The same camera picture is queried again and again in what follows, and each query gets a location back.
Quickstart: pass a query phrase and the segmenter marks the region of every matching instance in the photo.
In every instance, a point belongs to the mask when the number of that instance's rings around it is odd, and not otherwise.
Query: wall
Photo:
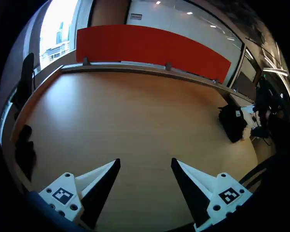
[[[7,103],[12,92],[15,90],[18,81],[20,81],[23,60],[29,53],[33,52],[34,67],[39,65],[39,39],[37,41],[33,41],[31,38],[32,36],[35,38],[40,38],[39,28],[41,27],[38,24],[41,22],[40,18],[44,18],[49,4],[50,1],[46,2],[40,9],[37,10],[37,12],[22,29],[13,44],[13,47],[11,48],[0,81],[0,118],[5,104]]]
[[[96,0],[91,26],[124,24],[130,0]]]
[[[155,2],[133,1],[127,24],[171,31],[211,48],[231,62],[224,81],[224,85],[227,85],[236,71],[241,56],[239,49],[242,46],[241,41],[220,21],[199,7],[183,0],[172,0],[166,3],[162,1],[159,5]],[[131,14],[142,14],[142,19],[130,19]]]
[[[251,80],[251,82],[253,82],[254,76],[256,75],[256,71],[246,57],[244,57],[244,59],[243,59],[243,64],[241,66],[241,72],[243,72],[243,74],[245,74],[249,78],[249,80]]]

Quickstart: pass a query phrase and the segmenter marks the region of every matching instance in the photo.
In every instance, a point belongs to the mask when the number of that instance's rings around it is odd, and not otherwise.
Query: orange partition
[[[77,31],[76,61],[134,61],[172,67],[223,83],[230,61],[184,36],[152,27],[105,25]]]

